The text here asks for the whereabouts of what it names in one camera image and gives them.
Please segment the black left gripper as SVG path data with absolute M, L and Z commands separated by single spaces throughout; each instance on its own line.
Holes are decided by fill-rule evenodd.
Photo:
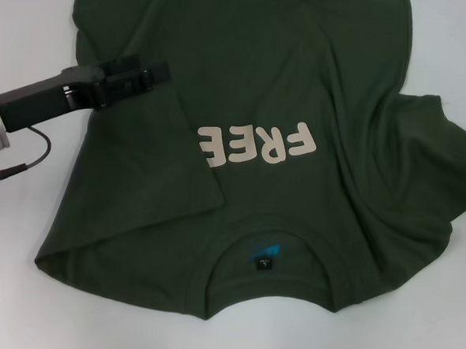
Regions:
M 170 79 L 166 61 L 141 66 L 137 54 L 103 64 L 71 66 L 49 79 L 0 94 L 0 131 L 13 133 L 74 111 L 94 109 L 94 88 L 101 84 L 101 107 L 107 108 Z

